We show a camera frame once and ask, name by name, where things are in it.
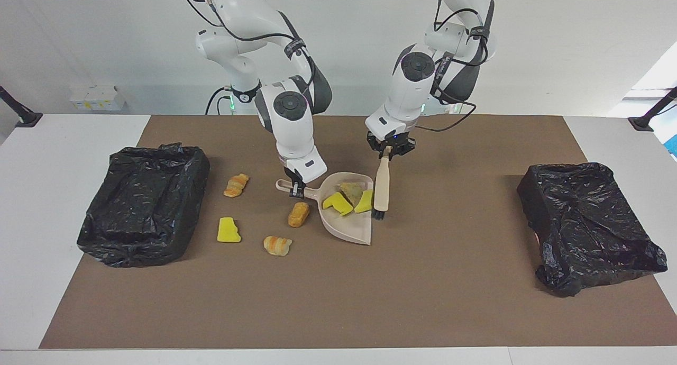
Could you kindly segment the beige hand brush black bristles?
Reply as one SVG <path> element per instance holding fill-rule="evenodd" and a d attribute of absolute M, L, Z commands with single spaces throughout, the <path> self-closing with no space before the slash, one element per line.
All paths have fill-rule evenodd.
<path fill-rule="evenodd" d="M 372 218 L 382 221 L 385 213 L 389 210 L 391 176 L 389 171 L 389 148 L 386 148 L 387 156 L 380 159 L 374 180 L 374 196 L 372 202 Z"/>

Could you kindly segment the pale crusty bread chunk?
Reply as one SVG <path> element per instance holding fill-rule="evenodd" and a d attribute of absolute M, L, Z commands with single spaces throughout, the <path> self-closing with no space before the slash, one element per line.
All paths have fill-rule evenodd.
<path fill-rule="evenodd" d="M 358 206 L 363 195 L 363 187 L 359 182 L 341 182 L 340 192 L 353 207 Z"/>

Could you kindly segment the beige plastic dustpan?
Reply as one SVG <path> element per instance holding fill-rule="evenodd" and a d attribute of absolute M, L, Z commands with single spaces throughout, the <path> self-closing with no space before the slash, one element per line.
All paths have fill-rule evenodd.
<path fill-rule="evenodd" d="M 353 172 L 336 172 L 326 177 L 320 184 L 319 189 L 306 187 L 304 195 L 317 203 L 322 223 L 331 235 L 346 242 L 369 246 L 372 234 L 370 211 L 350 212 L 348 215 L 341 216 L 332 207 L 323 208 L 324 200 L 340 191 L 340 184 L 344 182 L 356 183 L 366 191 L 372 191 L 374 188 L 374 181 L 366 175 Z"/>

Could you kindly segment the bin lined with black bag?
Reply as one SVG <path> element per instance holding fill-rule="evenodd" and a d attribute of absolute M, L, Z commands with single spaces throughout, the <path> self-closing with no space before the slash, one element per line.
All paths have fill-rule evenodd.
<path fill-rule="evenodd" d="M 181 258 L 200 219 L 210 168 L 201 148 L 181 143 L 112 154 L 77 246 L 111 268 L 162 266 Z"/>
<path fill-rule="evenodd" d="M 539 244 L 535 276 L 559 297 L 666 272 L 611 168 L 597 163 L 532 165 L 517 193 Z"/>

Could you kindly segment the brown bread roll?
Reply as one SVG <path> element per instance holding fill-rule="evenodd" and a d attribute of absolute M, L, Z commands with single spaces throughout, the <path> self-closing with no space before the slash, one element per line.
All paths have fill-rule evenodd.
<path fill-rule="evenodd" d="M 288 225 L 290 227 L 299 228 L 303 226 L 311 211 L 308 203 L 295 203 L 288 215 Z"/>

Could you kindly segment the pale striped bread piece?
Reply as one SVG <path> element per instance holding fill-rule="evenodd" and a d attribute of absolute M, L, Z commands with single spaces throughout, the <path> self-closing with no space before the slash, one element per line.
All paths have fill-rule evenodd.
<path fill-rule="evenodd" d="M 293 242 L 288 238 L 268 236 L 263 240 L 263 247 L 270 255 L 284 257 L 288 254 Z"/>

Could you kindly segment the orange striped bread piece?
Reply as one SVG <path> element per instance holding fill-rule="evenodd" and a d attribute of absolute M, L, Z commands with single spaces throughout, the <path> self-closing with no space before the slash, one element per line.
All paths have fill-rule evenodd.
<path fill-rule="evenodd" d="M 223 190 L 223 196 L 226 196 L 228 198 L 239 197 L 242 194 L 244 188 L 246 187 L 249 179 L 250 179 L 249 175 L 246 175 L 244 173 L 240 173 L 238 175 L 230 177 L 229 180 L 227 181 L 225 189 Z"/>

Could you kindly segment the plain yellow sponge piece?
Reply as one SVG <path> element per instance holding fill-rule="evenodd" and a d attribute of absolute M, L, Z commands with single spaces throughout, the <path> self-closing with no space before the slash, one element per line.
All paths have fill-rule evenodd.
<path fill-rule="evenodd" d="M 239 228 L 235 225 L 235 220 L 232 217 L 225 216 L 218 220 L 217 242 L 239 243 L 241 240 Z"/>

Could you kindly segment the brown table mat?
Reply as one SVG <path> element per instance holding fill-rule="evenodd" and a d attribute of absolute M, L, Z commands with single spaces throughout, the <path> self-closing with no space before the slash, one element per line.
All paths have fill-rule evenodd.
<path fill-rule="evenodd" d="M 138 145 L 181 142 L 211 163 L 200 222 L 165 266 L 109 268 L 84 255 L 42 349 L 404 348 L 677 345 L 677 315 L 652 276 L 560 298 L 537 280 L 537 239 L 517 186 L 536 164 L 585 162 L 552 116 L 472 116 L 414 131 L 391 163 L 391 206 L 372 244 L 326 232 L 295 200 L 255 116 L 153 116 Z M 223 196 L 230 177 L 242 194 Z M 217 242 L 230 216 L 242 238 Z M 293 240 L 284 257 L 268 236 Z"/>

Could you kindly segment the small white labelled boxes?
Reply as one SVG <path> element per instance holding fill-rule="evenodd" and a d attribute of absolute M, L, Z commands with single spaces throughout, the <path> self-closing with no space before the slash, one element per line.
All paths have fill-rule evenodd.
<path fill-rule="evenodd" d="M 126 100 L 116 86 L 90 86 L 71 90 L 70 102 L 78 111 L 120 112 Z"/>

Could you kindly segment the black clamp stand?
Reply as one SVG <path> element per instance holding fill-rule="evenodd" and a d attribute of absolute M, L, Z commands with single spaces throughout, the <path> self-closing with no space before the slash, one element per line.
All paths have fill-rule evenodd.
<path fill-rule="evenodd" d="M 658 100 L 645 114 L 628 117 L 627 120 L 636 131 L 651 132 L 650 122 L 656 116 L 660 116 L 672 108 L 677 107 L 677 86 L 671 88 L 662 99 Z"/>
<path fill-rule="evenodd" d="M 32 128 L 43 117 L 43 113 L 34 112 L 23 103 L 15 100 L 3 86 L 0 86 L 0 99 L 19 117 L 19 121 L 15 124 L 17 128 Z"/>

